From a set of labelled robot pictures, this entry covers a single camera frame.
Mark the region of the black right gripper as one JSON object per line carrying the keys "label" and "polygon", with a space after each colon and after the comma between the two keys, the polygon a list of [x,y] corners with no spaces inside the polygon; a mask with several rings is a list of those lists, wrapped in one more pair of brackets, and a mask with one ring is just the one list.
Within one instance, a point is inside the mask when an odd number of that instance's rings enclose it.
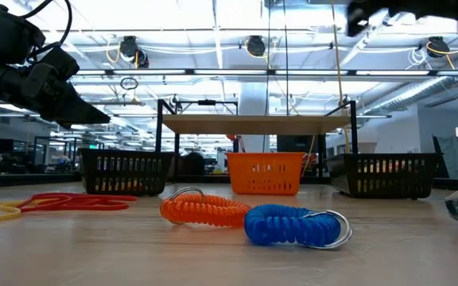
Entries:
{"label": "black right gripper", "polygon": [[[369,25],[371,16],[387,8],[387,0],[351,0],[347,6],[347,35],[357,36]],[[390,0],[390,9],[458,22],[458,0]]]}

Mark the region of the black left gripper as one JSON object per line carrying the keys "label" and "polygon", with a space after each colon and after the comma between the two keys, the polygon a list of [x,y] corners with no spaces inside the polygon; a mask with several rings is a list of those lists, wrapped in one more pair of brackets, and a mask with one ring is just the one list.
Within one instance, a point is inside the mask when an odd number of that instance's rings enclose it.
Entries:
{"label": "black left gripper", "polygon": [[27,67],[0,63],[0,100],[37,112],[65,128],[108,123],[110,117],[82,100],[68,82],[78,71],[75,59],[59,47]]}

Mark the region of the black plastic mesh basket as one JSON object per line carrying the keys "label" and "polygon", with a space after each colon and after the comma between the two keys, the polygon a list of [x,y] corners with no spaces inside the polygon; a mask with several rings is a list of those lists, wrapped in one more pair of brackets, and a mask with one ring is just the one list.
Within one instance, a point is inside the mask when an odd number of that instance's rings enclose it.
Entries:
{"label": "black plastic mesh basket", "polygon": [[83,186],[91,195],[156,196],[165,188],[173,153],[81,149]]}
{"label": "black plastic mesh basket", "polygon": [[327,160],[334,188],[358,199],[424,199],[430,196],[435,153],[340,154]]}

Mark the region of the red rubber band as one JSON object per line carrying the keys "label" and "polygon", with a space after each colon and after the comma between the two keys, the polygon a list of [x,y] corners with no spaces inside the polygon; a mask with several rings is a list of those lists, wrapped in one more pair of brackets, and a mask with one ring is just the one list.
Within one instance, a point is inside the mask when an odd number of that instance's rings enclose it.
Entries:
{"label": "red rubber band", "polygon": [[32,211],[120,211],[129,208],[129,201],[105,199],[35,199],[17,205],[22,212]]}
{"label": "red rubber band", "polygon": [[89,195],[89,194],[78,194],[78,193],[41,193],[32,196],[32,200],[35,199],[64,199],[64,198],[75,198],[75,199],[105,199],[105,200],[118,200],[118,201],[136,201],[137,198],[132,195]]}

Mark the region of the orange coil wrist keychain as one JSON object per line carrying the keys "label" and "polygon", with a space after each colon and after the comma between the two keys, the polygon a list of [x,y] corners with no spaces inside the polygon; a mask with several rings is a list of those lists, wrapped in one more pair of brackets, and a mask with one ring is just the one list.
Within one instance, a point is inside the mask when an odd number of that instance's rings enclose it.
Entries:
{"label": "orange coil wrist keychain", "polygon": [[161,216],[173,224],[197,223],[242,227],[250,206],[217,195],[206,195],[198,187],[185,187],[162,201]]}

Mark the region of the blue coil wrist keychain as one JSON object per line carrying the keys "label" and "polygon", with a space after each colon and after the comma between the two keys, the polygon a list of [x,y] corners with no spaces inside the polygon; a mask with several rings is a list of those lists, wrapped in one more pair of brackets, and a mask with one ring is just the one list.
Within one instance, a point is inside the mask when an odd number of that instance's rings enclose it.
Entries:
{"label": "blue coil wrist keychain", "polygon": [[255,245],[297,243],[312,249],[336,249],[347,243],[353,229],[340,213],[264,204],[250,209],[244,230]]}

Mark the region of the wooden shelf riser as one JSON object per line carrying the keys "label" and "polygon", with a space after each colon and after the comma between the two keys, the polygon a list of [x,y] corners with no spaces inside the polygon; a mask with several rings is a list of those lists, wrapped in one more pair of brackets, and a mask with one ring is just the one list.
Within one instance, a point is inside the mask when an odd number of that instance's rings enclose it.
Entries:
{"label": "wooden shelf riser", "polygon": [[161,124],[177,134],[321,135],[351,124],[348,116],[166,114]]}

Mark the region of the orange plastic mesh basket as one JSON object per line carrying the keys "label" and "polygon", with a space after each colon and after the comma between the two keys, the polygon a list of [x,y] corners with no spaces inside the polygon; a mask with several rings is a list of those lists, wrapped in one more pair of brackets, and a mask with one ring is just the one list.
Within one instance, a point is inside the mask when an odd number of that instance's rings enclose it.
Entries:
{"label": "orange plastic mesh basket", "polygon": [[303,153],[228,153],[231,189],[239,195],[296,195]]}

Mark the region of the black aluminium table frame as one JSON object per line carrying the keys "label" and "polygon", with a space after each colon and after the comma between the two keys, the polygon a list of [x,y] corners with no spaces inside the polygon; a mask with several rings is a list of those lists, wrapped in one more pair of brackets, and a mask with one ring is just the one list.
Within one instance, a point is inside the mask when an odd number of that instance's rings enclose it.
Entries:
{"label": "black aluminium table frame", "polygon": [[[356,102],[351,100],[327,112],[326,114],[322,114],[322,116],[348,116],[351,118],[351,124],[347,126],[350,127],[353,133],[352,135],[353,152],[357,153],[358,152],[358,145],[357,145],[358,143],[358,139],[357,139],[358,113],[355,109],[356,109]],[[179,111],[177,110],[173,110],[167,102],[160,99],[157,102],[156,131],[155,131],[155,149],[158,152],[161,150],[163,128],[166,127],[165,125],[161,124],[161,117],[166,114],[181,114],[181,113],[179,113]],[[326,166],[326,135],[327,134],[328,132],[325,134],[321,134],[321,135],[311,135],[313,139],[318,140],[318,144],[319,144],[318,150],[320,151],[320,157],[318,159],[318,167],[319,167],[318,178],[320,180],[323,179],[324,167]],[[174,133],[173,151],[175,153],[179,153],[179,136],[180,135],[181,134]]]}

